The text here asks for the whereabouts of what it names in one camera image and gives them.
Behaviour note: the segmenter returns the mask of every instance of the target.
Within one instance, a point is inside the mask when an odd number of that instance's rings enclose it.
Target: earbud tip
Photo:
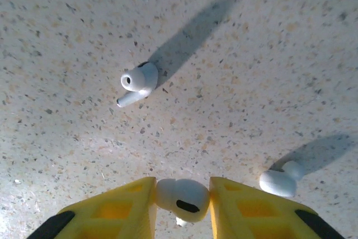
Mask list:
[[[160,208],[171,211],[175,205],[175,179],[159,180],[156,187],[156,204]]]
[[[142,70],[136,67],[121,76],[121,84],[127,91],[138,92],[146,86],[145,76]]]
[[[260,176],[260,188],[271,194],[282,197],[293,197],[296,194],[296,181],[283,172],[268,170]]]
[[[289,161],[282,166],[285,173],[289,174],[290,177],[299,181],[305,175],[304,167],[295,161]]]

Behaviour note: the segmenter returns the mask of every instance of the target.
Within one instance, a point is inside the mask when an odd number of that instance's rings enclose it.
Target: terrazzo floor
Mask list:
[[[294,157],[293,200],[358,238],[358,0],[0,0],[0,237],[144,176],[258,188]],[[120,109],[120,76],[160,70]],[[212,238],[158,210],[156,238]]]

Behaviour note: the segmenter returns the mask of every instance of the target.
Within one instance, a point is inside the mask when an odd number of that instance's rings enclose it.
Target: white earbud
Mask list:
[[[296,194],[297,181],[305,174],[304,167],[295,161],[289,161],[282,167],[283,172],[267,170],[260,176],[260,188],[271,194],[282,197],[293,197]]]
[[[129,92],[117,99],[117,105],[125,107],[146,98],[156,89],[157,83],[158,69],[153,63],[145,62],[127,71],[121,76],[121,84]]]
[[[157,205],[172,211],[180,226],[202,220],[208,211],[209,202],[209,190],[195,180],[163,179],[157,183]]]

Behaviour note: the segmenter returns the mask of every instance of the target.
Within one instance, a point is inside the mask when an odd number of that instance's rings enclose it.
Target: white plastic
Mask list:
[[[304,167],[295,161],[289,161],[285,163],[282,166],[282,169],[296,181],[301,180],[305,175]]]
[[[296,193],[297,183],[286,173],[268,170],[260,176],[260,188],[267,193],[293,197]]]
[[[186,221],[183,221],[181,218],[177,217],[177,225],[179,225],[180,227],[184,227],[187,222]]]
[[[157,83],[158,69],[153,63],[146,62],[127,71],[121,76],[121,84],[129,92],[117,99],[117,105],[125,107],[146,98],[156,89]]]
[[[209,190],[195,180],[163,179],[157,183],[157,205],[172,211],[180,226],[183,226],[185,222],[202,220],[208,211],[209,202]]]
[[[283,172],[267,170],[260,176],[260,188],[267,193],[282,197],[296,194],[297,181],[304,176],[304,168],[295,161],[289,161],[282,167]]]

